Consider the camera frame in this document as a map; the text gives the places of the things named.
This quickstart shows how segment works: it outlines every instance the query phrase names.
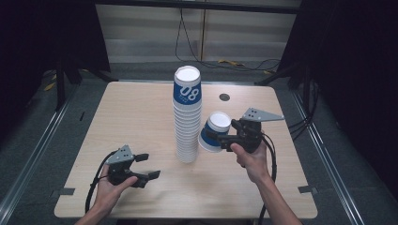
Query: person's left hand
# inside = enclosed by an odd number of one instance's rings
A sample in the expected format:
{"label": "person's left hand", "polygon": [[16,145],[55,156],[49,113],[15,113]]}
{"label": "person's left hand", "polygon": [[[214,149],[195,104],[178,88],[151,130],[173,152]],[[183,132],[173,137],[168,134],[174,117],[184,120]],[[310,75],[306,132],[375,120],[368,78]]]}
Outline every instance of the person's left hand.
{"label": "person's left hand", "polygon": [[98,182],[97,197],[93,205],[93,207],[98,207],[101,209],[101,211],[105,213],[105,216],[108,216],[111,213],[122,192],[132,186],[138,180],[137,177],[132,176],[126,179],[120,185],[114,186],[109,182],[108,177],[106,176],[108,171],[109,165],[104,165],[100,175],[102,178]]}
{"label": "person's left hand", "polygon": [[108,180],[108,171],[109,165],[104,165],[100,174],[102,178],[98,182],[96,200],[90,210],[76,224],[98,224],[112,212],[122,192],[138,180],[136,176],[132,176],[120,185],[114,186]]}

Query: silver gripper plate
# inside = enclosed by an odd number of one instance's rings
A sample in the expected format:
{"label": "silver gripper plate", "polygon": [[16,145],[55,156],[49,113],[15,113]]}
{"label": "silver gripper plate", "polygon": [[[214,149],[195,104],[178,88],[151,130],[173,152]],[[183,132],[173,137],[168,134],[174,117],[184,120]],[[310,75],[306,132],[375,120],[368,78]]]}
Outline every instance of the silver gripper plate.
{"label": "silver gripper plate", "polygon": [[123,162],[127,160],[134,159],[134,155],[132,154],[128,145],[124,145],[122,148],[117,150],[113,155],[111,155],[108,160],[106,160],[106,164],[114,164],[117,162]]}
{"label": "silver gripper plate", "polygon": [[275,120],[284,120],[283,115],[273,114],[270,112],[264,112],[255,108],[249,108],[242,116],[243,119],[255,121],[255,122],[266,122]]}

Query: human hand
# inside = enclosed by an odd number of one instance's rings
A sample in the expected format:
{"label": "human hand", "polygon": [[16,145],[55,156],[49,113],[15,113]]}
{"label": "human hand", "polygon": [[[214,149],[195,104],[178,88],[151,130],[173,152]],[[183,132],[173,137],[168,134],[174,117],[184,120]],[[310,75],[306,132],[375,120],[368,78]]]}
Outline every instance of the human hand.
{"label": "human hand", "polygon": [[121,193],[132,186],[138,178],[133,176],[126,179],[118,186],[114,186],[108,180],[109,165],[104,165],[98,182],[97,197],[94,201],[93,207],[100,209],[105,216],[108,216],[115,207],[120,198]]}
{"label": "human hand", "polygon": [[122,192],[138,180],[136,176],[132,176],[120,185],[114,186],[108,180],[108,171],[109,165],[104,165],[100,174],[102,178],[98,182],[97,197],[94,201],[94,205],[88,210],[84,217],[76,222],[76,225],[98,224],[112,212]]}
{"label": "human hand", "polygon": [[231,149],[237,154],[237,163],[246,168],[252,182],[258,184],[261,180],[270,178],[267,165],[267,146],[264,142],[261,142],[251,154],[237,143],[232,143]]}

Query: table top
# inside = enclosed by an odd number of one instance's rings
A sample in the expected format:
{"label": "table top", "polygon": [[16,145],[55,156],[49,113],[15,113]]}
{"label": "table top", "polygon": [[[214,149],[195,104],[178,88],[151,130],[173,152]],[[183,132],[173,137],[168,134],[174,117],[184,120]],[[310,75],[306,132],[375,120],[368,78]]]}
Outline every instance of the table top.
{"label": "table top", "polygon": [[[202,125],[215,111],[235,119],[250,107],[283,114],[270,87],[202,84],[202,92]],[[230,99],[222,101],[220,94],[228,94]],[[149,154],[149,160],[132,163],[133,172],[161,170],[161,176],[145,188],[125,190],[110,217],[258,218],[263,204],[259,191],[236,163],[234,153],[210,153],[199,145],[194,162],[178,160],[172,95],[172,83],[108,84],[65,184],[75,191],[71,196],[60,196],[56,216],[82,217],[100,163],[110,152],[128,144],[133,154]],[[298,189],[308,184],[285,121],[263,122],[262,128],[275,144],[278,189],[299,218],[316,217],[313,196]],[[231,127],[230,134],[235,133]]]}

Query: human arm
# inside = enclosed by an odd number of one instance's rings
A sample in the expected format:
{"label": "human arm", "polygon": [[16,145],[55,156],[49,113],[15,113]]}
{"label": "human arm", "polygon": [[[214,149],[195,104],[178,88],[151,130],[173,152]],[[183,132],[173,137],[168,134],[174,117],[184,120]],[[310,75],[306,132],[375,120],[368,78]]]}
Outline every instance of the human arm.
{"label": "human arm", "polygon": [[119,200],[121,193],[138,180],[137,177],[132,176],[120,185],[114,186],[109,182],[108,177],[106,176],[108,174],[108,170],[109,166],[104,165],[100,175],[102,178],[98,182],[96,200],[90,210],[88,210],[88,212],[76,222],[76,225],[98,224],[112,212],[112,209]]}
{"label": "human arm", "polygon": [[246,168],[249,178],[257,185],[272,224],[301,224],[269,175],[264,142],[251,154],[237,143],[231,144],[231,149],[237,154],[237,163]]}

